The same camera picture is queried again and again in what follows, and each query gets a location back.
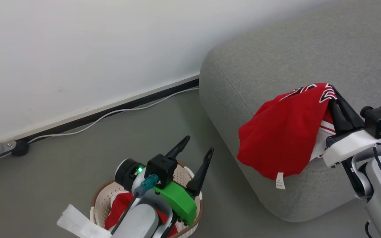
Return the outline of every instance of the red cloth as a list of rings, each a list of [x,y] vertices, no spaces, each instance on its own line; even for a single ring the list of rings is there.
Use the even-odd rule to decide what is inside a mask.
[[[127,209],[127,207],[129,206],[129,203],[132,202],[132,200],[133,200],[133,196],[131,193],[120,193],[115,197],[114,201],[112,202],[110,215],[108,215],[108,217],[106,218],[105,225],[107,230],[115,226],[115,224],[117,224],[121,215]],[[157,211],[157,214],[160,216],[161,220],[163,221],[163,223],[166,223],[168,218],[167,215],[161,213],[158,210],[156,211]],[[168,236],[170,237],[176,233],[177,233],[177,228],[176,226],[173,226]]]
[[[266,102],[239,128],[238,160],[273,180],[279,172],[285,177],[301,173],[313,154],[320,126],[331,122],[330,99],[337,99],[332,86],[316,83]],[[326,128],[334,133],[333,125]]]

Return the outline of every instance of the black baseboard strip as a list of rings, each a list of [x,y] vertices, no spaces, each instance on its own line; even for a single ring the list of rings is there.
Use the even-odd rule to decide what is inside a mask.
[[[80,126],[84,126],[84,125],[87,125],[89,123],[95,122],[101,116],[104,116],[105,114],[110,113],[112,111],[139,107],[140,105],[147,104],[149,102],[152,102],[152,101],[155,101],[155,100],[158,100],[161,98],[165,98],[165,97],[170,96],[174,93],[177,93],[177,92],[180,92],[180,91],[183,91],[186,89],[190,89],[190,88],[196,87],[198,85],[199,85],[199,79],[195,79],[195,80],[192,80],[190,82],[183,83],[179,86],[175,86],[175,87],[172,87],[170,89],[165,89],[165,90],[160,91],[158,93],[154,93],[154,94],[148,95],[146,97],[139,98],[139,99],[136,99],[134,101],[129,101],[128,103],[118,105],[117,107],[112,107],[110,109],[101,111],[99,113],[95,113],[95,114],[77,119],[75,121],[68,122],[66,124],[63,124],[63,125],[60,125],[60,126],[57,126],[57,127],[36,133],[36,134],[33,134],[31,136],[24,137],[21,140],[30,141],[33,138],[36,138],[39,136],[44,136],[44,135],[49,135],[49,134],[61,134],[61,133],[64,133],[66,131],[72,130],[74,128],[78,128]],[[42,139],[45,139],[45,138],[37,139],[37,140],[33,141],[32,143],[37,142],[37,141],[42,140]]]

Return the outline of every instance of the white wall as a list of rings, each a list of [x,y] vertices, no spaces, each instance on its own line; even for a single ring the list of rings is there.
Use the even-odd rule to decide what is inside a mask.
[[[315,4],[0,0],[0,141],[197,75],[213,46]]]

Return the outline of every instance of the teal cable connector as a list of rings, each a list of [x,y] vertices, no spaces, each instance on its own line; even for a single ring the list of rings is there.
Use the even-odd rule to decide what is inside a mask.
[[[154,188],[158,183],[158,176],[152,174],[148,176],[139,187],[135,188],[133,194],[137,194],[138,198],[141,198],[148,190]]]

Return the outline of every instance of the gray floor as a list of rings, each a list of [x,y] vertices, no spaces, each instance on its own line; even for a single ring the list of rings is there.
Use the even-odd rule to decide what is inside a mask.
[[[0,238],[73,238],[56,225],[68,204],[88,216],[92,196],[113,179],[123,159],[145,162],[168,152],[185,135],[191,140],[178,158],[194,171],[209,147],[215,148],[202,190],[204,215],[193,237],[366,237],[369,218],[361,201],[303,223],[287,223],[266,211],[199,103],[198,92],[187,92],[147,110],[109,117],[81,134],[34,143],[22,158],[1,159]]]

